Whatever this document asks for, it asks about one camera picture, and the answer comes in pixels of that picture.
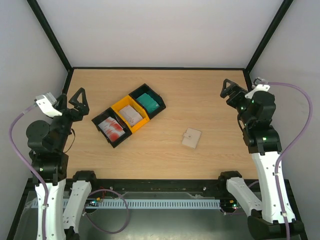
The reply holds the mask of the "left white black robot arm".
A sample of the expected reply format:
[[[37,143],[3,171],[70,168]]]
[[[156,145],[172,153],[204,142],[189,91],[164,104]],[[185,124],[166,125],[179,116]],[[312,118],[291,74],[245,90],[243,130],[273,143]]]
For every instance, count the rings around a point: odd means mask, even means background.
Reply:
[[[69,160],[65,145],[74,133],[73,123],[89,114],[86,92],[81,87],[70,99],[66,94],[55,98],[46,93],[37,96],[35,103],[52,119],[51,123],[34,121],[26,130],[31,166],[35,170],[32,182],[38,202],[37,239],[78,240],[83,209],[97,177],[92,170],[77,171],[68,202],[64,204]]]

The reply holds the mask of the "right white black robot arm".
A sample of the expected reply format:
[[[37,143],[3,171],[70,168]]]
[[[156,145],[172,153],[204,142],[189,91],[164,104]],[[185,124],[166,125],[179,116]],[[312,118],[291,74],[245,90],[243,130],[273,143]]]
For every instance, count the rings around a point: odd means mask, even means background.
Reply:
[[[246,185],[238,171],[222,172],[218,178],[218,191],[224,196],[233,195],[240,204],[255,240],[290,239],[305,230],[288,198],[279,161],[281,140],[271,125],[276,110],[275,96],[269,89],[270,86],[260,79],[256,79],[251,91],[225,79],[220,93],[226,104],[237,110],[243,141],[257,170],[261,198]]]

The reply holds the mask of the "beige card holder wallet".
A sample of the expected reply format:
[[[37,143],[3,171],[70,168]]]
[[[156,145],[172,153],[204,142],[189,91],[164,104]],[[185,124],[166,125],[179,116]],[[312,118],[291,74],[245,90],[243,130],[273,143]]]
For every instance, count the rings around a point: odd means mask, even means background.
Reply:
[[[182,145],[196,149],[202,132],[193,128],[188,128],[183,134]]]

